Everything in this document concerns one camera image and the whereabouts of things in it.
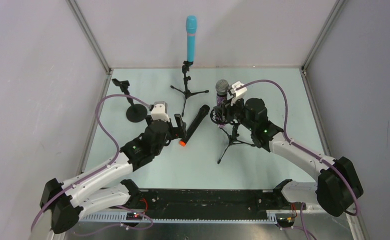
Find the black shock-mount tripod stand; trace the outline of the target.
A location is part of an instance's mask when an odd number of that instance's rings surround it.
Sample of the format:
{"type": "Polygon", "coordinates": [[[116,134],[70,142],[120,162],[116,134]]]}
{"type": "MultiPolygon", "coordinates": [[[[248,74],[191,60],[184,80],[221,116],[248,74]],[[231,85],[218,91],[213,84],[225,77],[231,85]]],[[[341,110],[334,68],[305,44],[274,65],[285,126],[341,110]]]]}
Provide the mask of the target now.
{"type": "Polygon", "coordinates": [[[222,107],[214,107],[213,110],[210,112],[210,119],[213,123],[217,124],[218,127],[226,134],[227,138],[228,138],[228,144],[227,144],[227,147],[225,148],[225,150],[223,151],[223,154],[221,155],[221,157],[217,160],[217,164],[220,164],[222,162],[222,159],[224,157],[224,155],[226,154],[227,150],[229,149],[230,146],[234,146],[234,145],[248,145],[250,147],[254,147],[255,144],[253,143],[248,143],[248,142],[244,142],[244,141],[241,141],[238,139],[238,137],[240,136],[240,134],[238,133],[238,129],[239,129],[239,126],[241,125],[241,123],[237,122],[237,121],[234,121],[234,120],[228,120],[226,119],[225,117],[225,112],[224,112],[224,109],[222,107]],[[232,126],[232,132],[231,134],[229,134],[225,129],[224,129],[224,126],[225,125],[231,125],[232,126]]]}

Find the purple glitter microphone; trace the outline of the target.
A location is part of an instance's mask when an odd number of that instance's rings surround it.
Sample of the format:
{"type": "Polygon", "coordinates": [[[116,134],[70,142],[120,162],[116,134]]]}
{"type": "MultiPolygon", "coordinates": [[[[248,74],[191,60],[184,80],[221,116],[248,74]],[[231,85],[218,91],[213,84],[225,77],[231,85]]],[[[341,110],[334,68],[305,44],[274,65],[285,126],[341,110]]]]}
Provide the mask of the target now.
{"type": "Polygon", "coordinates": [[[215,120],[217,121],[217,126],[223,128],[224,120],[222,119],[222,113],[220,113],[220,107],[224,101],[227,100],[227,94],[229,89],[229,83],[227,80],[220,79],[216,85],[216,110],[215,110],[215,120]]]}

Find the black microphone orange cap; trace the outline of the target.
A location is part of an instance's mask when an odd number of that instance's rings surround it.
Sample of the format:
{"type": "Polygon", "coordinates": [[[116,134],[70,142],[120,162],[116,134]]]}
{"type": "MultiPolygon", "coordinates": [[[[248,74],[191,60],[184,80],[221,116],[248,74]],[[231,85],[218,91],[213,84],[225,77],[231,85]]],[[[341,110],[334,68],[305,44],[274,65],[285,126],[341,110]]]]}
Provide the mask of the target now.
{"type": "Polygon", "coordinates": [[[193,119],[193,121],[191,122],[191,124],[189,125],[187,131],[186,131],[186,136],[183,137],[180,141],[179,141],[179,145],[180,146],[183,146],[185,147],[186,144],[188,143],[188,141],[190,140],[190,138],[192,137],[192,135],[194,134],[194,132],[197,130],[197,128],[199,127],[199,125],[202,123],[203,119],[207,116],[207,114],[209,113],[210,111],[210,107],[206,104],[204,104],[198,111],[197,115],[195,116],[195,118],[193,119]]]}

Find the black small tripod stand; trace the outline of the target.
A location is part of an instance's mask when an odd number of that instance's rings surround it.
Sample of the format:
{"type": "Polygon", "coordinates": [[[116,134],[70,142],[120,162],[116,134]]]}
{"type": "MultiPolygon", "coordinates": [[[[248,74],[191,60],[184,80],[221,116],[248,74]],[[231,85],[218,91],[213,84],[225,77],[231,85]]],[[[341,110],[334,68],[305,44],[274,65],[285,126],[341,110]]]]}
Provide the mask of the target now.
{"type": "Polygon", "coordinates": [[[192,61],[186,61],[186,60],[183,61],[182,74],[183,74],[184,90],[178,89],[178,88],[174,87],[173,85],[170,86],[171,89],[176,90],[176,91],[178,91],[178,92],[180,92],[180,93],[182,93],[184,95],[184,101],[183,101],[181,117],[184,116],[187,99],[189,99],[190,97],[192,97],[194,95],[198,95],[198,94],[202,94],[202,93],[203,94],[209,93],[209,90],[196,91],[196,92],[192,92],[192,91],[189,90],[188,82],[191,80],[191,77],[189,75],[187,75],[187,73],[190,71],[190,67],[192,65],[193,65],[192,61]]]}

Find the teal blue microphone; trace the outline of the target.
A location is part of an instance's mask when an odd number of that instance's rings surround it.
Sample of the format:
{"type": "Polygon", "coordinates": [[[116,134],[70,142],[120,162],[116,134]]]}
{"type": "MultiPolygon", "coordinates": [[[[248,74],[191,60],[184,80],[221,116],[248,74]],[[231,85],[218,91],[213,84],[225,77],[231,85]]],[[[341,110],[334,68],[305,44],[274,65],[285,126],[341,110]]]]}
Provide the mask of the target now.
{"type": "Polygon", "coordinates": [[[187,34],[187,61],[192,63],[195,55],[195,36],[197,31],[196,16],[189,15],[186,18],[186,34],[187,34]]]}

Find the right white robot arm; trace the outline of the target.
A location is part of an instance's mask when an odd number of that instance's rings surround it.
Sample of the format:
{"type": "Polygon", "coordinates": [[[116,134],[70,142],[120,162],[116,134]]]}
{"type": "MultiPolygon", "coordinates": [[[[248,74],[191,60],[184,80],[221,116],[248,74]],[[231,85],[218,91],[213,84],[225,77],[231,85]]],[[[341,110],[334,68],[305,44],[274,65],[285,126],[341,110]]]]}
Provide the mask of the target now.
{"type": "Polygon", "coordinates": [[[277,186],[286,201],[317,205],[334,217],[357,205],[364,190],[352,161],[322,155],[288,138],[284,129],[269,120],[263,100],[227,101],[214,109],[218,123],[244,126],[257,148],[283,157],[313,178],[312,182],[287,180],[277,186]]]}

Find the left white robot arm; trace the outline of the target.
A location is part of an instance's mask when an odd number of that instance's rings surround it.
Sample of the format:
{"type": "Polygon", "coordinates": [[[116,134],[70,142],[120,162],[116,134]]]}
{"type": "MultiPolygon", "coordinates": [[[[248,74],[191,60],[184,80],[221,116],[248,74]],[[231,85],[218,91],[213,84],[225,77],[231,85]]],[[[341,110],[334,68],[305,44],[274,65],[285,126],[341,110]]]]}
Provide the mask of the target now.
{"type": "Polygon", "coordinates": [[[174,117],[177,126],[172,125],[165,113],[149,115],[145,131],[119,148],[104,163],[63,182],[56,178],[49,180],[40,207],[42,212],[49,210],[52,214],[50,230],[61,234],[86,215],[134,199],[137,187],[131,180],[115,187],[105,186],[149,164],[172,140],[184,137],[186,124],[180,114],[174,117]]]}

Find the black round-base mic stand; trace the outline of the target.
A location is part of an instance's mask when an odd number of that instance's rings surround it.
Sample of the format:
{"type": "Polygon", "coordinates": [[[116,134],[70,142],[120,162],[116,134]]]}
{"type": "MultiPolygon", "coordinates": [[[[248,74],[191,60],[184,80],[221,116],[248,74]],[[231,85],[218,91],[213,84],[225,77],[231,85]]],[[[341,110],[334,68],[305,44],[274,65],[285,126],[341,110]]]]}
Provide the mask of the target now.
{"type": "MultiPolygon", "coordinates": [[[[128,80],[119,81],[118,79],[113,78],[112,83],[115,86],[119,87],[122,93],[124,93],[125,95],[130,95],[130,92],[129,92],[130,83],[128,80]]],[[[132,98],[127,98],[127,101],[130,104],[130,106],[126,110],[127,120],[129,120],[132,123],[135,123],[135,122],[139,123],[139,122],[143,121],[145,119],[145,117],[147,116],[146,107],[142,104],[139,104],[139,103],[135,104],[134,99],[132,99],[132,98]]]]}

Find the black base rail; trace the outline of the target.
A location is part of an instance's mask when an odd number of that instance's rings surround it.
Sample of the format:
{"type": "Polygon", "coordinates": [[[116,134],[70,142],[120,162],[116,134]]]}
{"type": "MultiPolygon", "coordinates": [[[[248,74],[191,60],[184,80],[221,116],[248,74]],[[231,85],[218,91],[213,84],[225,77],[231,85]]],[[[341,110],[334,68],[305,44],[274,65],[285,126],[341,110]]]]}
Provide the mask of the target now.
{"type": "Polygon", "coordinates": [[[142,189],[123,206],[157,220],[266,220],[268,211],[291,209],[281,194],[251,189],[142,189]]]}

